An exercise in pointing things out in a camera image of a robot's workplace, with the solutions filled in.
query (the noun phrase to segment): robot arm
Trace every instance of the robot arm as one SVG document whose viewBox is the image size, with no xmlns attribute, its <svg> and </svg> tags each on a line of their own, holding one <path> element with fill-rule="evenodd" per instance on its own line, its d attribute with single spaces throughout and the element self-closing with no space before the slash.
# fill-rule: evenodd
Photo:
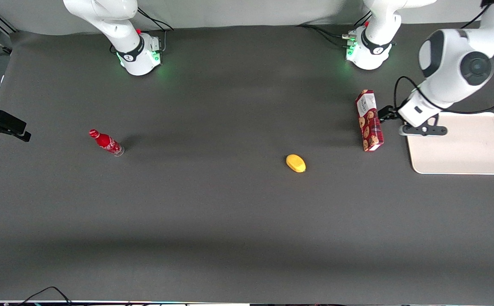
<svg viewBox="0 0 494 306">
<path fill-rule="evenodd" d="M 418 127 L 481 89 L 494 73 L 494 4 L 479 29 L 441 29 L 421 46 L 418 60 L 425 81 L 412 91 L 398 114 Z"/>
<path fill-rule="evenodd" d="M 396 10 L 418 8 L 436 0 L 364 0 L 371 11 L 370 23 L 350 31 L 344 38 L 360 37 L 358 44 L 349 51 L 346 60 L 359 68 L 372 70 L 381 66 L 388 58 L 391 41 L 402 24 L 402 17 Z"/>
<path fill-rule="evenodd" d="M 158 38 L 138 33 L 129 20 L 138 12 L 137 0 L 64 0 L 64 5 L 111 41 L 130 74 L 145 75 L 160 64 Z"/>
</svg>

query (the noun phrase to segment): gray table surface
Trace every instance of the gray table surface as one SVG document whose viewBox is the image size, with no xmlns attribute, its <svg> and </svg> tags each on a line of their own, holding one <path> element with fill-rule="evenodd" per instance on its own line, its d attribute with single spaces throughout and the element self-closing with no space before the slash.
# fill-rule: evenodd
<svg viewBox="0 0 494 306">
<path fill-rule="evenodd" d="M 54 285 L 73 300 L 494 305 L 494 176 L 416 174 L 399 122 L 364 153 L 353 104 L 422 81 L 418 48 L 445 26 L 404 25 L 376 71 L 307 29 L 179 30 L 142 77 L 102 35 L 14 35 L 0 109 L 33 137 L 0 135 L 0 300 Z M 492 103 L 494 77 L 457 108 Z"/>
</svg>

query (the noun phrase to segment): black cable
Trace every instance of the black cable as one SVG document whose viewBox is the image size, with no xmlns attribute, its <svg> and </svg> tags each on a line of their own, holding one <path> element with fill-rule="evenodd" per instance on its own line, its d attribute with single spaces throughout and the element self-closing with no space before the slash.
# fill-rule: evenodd
<svg viewBox="0 0 494 306">
<path fill-rule="evenodd" d="M 327 37 L 323 31 L 320 31 L 320 30 L 318 30 L 318 29 L 311 28 L 311 27 L 308 27 L 308 28 L 315 30 L 317 33 L 319 33 L 320 35 L 322 35 L 322 37 L 324 37 L 324 39 L 326 39 L 326 40 L 327 40 L 328 42 L 330 42 L 332 45 L 334 45 L 334 46 L 336 46 L 336 47 L 340 47 L 340 48 L 342 47 L 340 44 L 336 43 L 335 41 L 332 41 L 332 40 L 330 39 L 330 37 Z"/>
<path fill-rule="evenodd" d="M 68 297 L 67 297 L 67 296 L 66 296 L 66 295 L 65 295 L 62 291 L 60 291 L 60 289 L 58 289 L 58 288 L 56 288 L 56 287 L 54 287 L 54 286 L 46 287 L 45 289 L 43 289 L 43 290 L 39 291 L 38 293 L 30 295 L 30 296 L 29 296 L 26 300 L 24 300 L 23 302 L 21 302 L 21 303 L 19 303 L 19 304 L 17 304 L 17 305 L 23 305 L 23 304 L 26 304 L 26 302 L 27 302 L 28 300 L 31 300 L 31 298 L 33 298 L 34 296 L 36 296 L 36 295 L 38 295 L 38 294 L 41 294 L 41 293 L 43 293 L 43 292 L 47 291 L 48 289 L 54 289 L 54 290 L 58 291 L 58 293 L 59 293 L 60 295 L 62 295 L 62 297 L 64 298 L 64 300 L 66 300 L 66 303 L 68 304 L 68 306 L 71 306 L 71 300 L 70 300 L 70 299 L 69 299 L 69 298 L 68 298 Z"/>
<path fill-rule="evenodd" d="M 418 93 L 420 93 L 420 95 L 422 95 L 422 97 L 426 100 L 426 102 L 430 103 L 433 107 L 438 108 L 439 110 L 441 110 L 443 112 L 453 113 L 453 114 L 462 114 L 462 115 L 471 115 L 471 114 L 480 114 L 480 113 L 489 112 L 491 110 L 494 110 L 494 105 L 491 106 L 491 107 L 489 107 L 489 108 L 485 108 L 484 110 L 476 110 L 476 111 L 473 111 L 473 112 L 462 112 L 460 110 L 456 110 L 456 111 L 455 110 L 453 110 L 453 111 L 452 110 L 448 110 L 446 108 L 440 107 L 440 106 L 434 104 L 433 102 L 431 102 L 430 99 L 428 99 L 426 97 L 426 95 L 418 88 L 418 85 L 415 83 L 415 81 L 413 81 L 409 77 L 401 76 L 401 77 L 398 78 L 398 80 L 396 80 L 396 84 L 394 85 L 394 108 L 395 108 L 396 112 L 400 108 L 402 108 L 402 106 L 404 105 L 404 103 L 402 103 L 402 105 L 400 105 L 400 107 L 396 107 L 396 89 L 398 88 L 398 82 L 401 79 L 408 80 L 411 83 L 411 85 L 413 85 L 415 87 L 415 89 L 418 91 Z"/>
<path fill-rule="evenodd" d="M 373 14 L 370 12 L 370 15 L 369 15 L 369 16 L 367 16 L 367 18 L 366 18 L 366 19 L 364 19 L 364 20 L 360 23 L 360 25 L 363 25 L 364 23 L 366 23 L 366 21 L 368 21 L 368 20 L 371 18 L 371 16 L 372 16 L 372 15 L 373 15 Z"/>
<path fill-rule="evenodd" d="M 143 15 L 145 16 L 146 18 L 150 19 L 153 21 L 153 23 L 162 23 L 164 25 L 166 25 L 169 29 L 171 29 L 172 31 L 175 31 L 175 29 L 173 29 L 173 27 L 171 27 L 171 25 L 168 25 L 167 23 L 164 23 L 164 21 L 161 21 L 161 20 L 158 20 L 158 19 L 154 19 L 153 17 L 150 17 L 146 12 L 144 12 L 141 8 L 138 8 L 138 11 Z"/>
<path fill-rule="evenodd" d="M 334 34 L 334 33 L 330 32 L 330 31 L 327 31 L 327 30 L 325 30 L 325 29 L 323 29 L 321 27 L 317 27 L 316 25 L 307 25 L 307 24 L 303 23 L 301 25 L 297 25 L 296 27 L 318 30 L 318 31 L 322 31 L 323 33 L 325 33 L 328 36 L 341 38 L 341 35 Z"/>
<path fill-rule="evenodd" d="M 474 23 L 481 15 L 484 14 L 484 12 L 486 12 L 486 10 L 488 9 L 489 6 L 490 6 L 490 4 L 487 4 L 485 6 L 485 8 L 483 8 L 483 10 L 479 13 L 479 15 L 475 16 L 475 18 L 473 18 L 472 20 L 470 20 L 469 23 L 466 23 L 465 25 L 463 25 L 462 27 L 460 27 L 460 29 L 463 29 L 463 28 L 469 26 L 470 24 Z"/>
<path fill-rule="evenodd" d="M 368 12 L 366 13 L 366 15 L 364 15 L 362 18 L 360 18 L 357 22 L 355 22 L 355 23 L 354 23 L 354 26 L 358 25 L 358 23 L 360 23 L 360 22 L 362 21 L 362 19 L 364 19 L 365 17 L 367 17 L 367 15 L 369 15 L 370 13 L 371 13 L 371 11 L 368 11 Z"/>
<path fill-rule="evenodd" d="M 149 15 L 147 15 L 142 10 L 139 10 L 139 12 L 140 12 L 140 14 L 142 14 L 143 16 L 145 16 L 146 18 L 150 19 L 150 21 L 152 21 L 155 25 L 157 25 L 160 29 L 162 29 L 162 31 L 166 31 L 166 29 L 164 29 L 159 23 L 157 23 L 157 21 L 155 19 L 152 19 Z"/>
</svg>

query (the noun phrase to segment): green led light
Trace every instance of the green led light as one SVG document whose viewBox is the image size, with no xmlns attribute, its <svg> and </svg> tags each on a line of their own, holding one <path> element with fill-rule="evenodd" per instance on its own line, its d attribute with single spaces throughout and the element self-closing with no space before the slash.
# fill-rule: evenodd
<svg viewBox="0 0 494 306">
<path fill-rule="evenodd" d="M 152 57 L 154 58 L 154 60 L 158 60 L 159 51 L 151 51 L 150 53 L 152 54 Z"/>
<path fill-rule="evenodd" d="M 120 61 L 121 66 L 124 67 L 124 62 L 122 62 L 122 58 L 120 57 L 120 55 L 119 55 L 118 52 L 116 53 L 116 56 L 119 58 L 119 61 Z"/>
</svg>

